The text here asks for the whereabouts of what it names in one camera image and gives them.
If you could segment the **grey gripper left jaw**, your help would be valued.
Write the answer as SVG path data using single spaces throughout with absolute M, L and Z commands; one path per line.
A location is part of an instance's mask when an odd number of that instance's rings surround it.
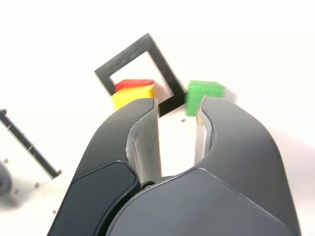
M 103 236 L 119 210 L 161 177 L 158 102 L 134 100 L 113 113 L 90 140 L 51 236 Z

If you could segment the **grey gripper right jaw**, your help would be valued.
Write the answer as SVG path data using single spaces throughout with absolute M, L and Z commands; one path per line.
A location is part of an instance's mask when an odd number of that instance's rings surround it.
M 298 236 L 279 149 L 252 115 L 205 97 L 204 157 L 188 171 L 143 190 L 119 211 L 109 236 Z

